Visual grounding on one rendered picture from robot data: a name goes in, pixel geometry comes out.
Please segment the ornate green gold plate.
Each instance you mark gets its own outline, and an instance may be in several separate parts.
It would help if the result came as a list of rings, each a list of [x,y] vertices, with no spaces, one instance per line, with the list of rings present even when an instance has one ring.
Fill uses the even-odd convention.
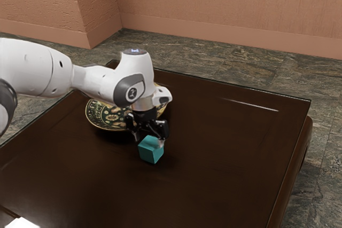
[[[127,131],[125,117],[132,110],[147,111],[157,108],[157,118],[172,101],[170,91],[155,84],[152,91],[147,92],[143,82],[134,82],[123,89],[114,90],[114,101],[90,99],[85,108],[88,121],[101,129],[109,131]]]

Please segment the teal cube block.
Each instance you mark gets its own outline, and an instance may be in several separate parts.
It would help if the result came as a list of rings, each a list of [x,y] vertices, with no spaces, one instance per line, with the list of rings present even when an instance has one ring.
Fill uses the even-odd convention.
[[[160,147],[156,137],[147,135],[138,144],[139,157],[148,163],[156,164],[164,154],[164,147]]]

